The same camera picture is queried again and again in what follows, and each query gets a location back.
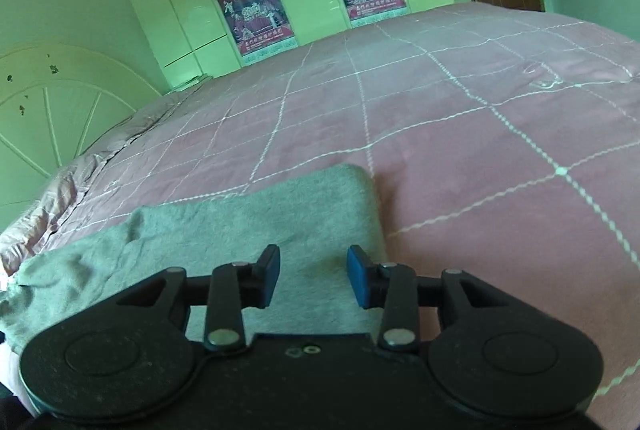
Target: curved headboard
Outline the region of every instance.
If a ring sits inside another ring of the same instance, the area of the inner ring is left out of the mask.
[[[0,232],[60,166],[158,96],[125,65],[83,48],[0,58]]]

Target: gray cloth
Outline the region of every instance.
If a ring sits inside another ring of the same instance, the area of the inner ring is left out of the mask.
[[[278,244],[282,270],[271,306],[245,309],[247,336],[374,333],[379,312],[359,309],[346,251],[361,245],[384,258],[376,197],[367,174],[340,165],[247,197],[144,207],[119,226],[33,257],[0,294],[0,330],[16,352],[49,326],[171,266],[190,277],[251,261]],[[202,341],[204,307],[187,336]]]

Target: bed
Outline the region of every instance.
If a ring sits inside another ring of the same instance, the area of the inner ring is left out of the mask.
[[[590,414],[632,430],[638,84],[639,44],[554,14],[454,4],[357,28],[138,111],[0,237],[4,271],[140,205],[353,163],[374,180],[393,260],[465,269],[585,331],[606,360]],[[433,312],[422,325],[436,334]]]

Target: bed sheet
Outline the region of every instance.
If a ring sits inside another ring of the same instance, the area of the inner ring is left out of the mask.
[[[141,205],[360,165],[394,260],[425,275],[465,269],[585,331],[606,360],[590,414],[632,430],[639,72],[640,45],[622,35],[486,4],[350,30],[164,97],[152,125],[108,133],[121,147],[76,184],[82,194],[31,251]],[[437,333],[432,312],[422,325],[424,338]]]

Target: folded cloth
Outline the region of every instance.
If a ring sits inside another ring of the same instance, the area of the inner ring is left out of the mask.
[[[245,309],[247,337],[270,333],[374,333],[380,313],[359,309],[346,251],[360,245],[384,259],[372,183],[340,165],[247,197],[135,210],[126,222],[25,261],[0,293],[0,330],[16,352],[42,330],[167,267],[189,276],[255,261],[280,246],[271,306]],[[202,341],[205,308],[191,311],[187,336]]]

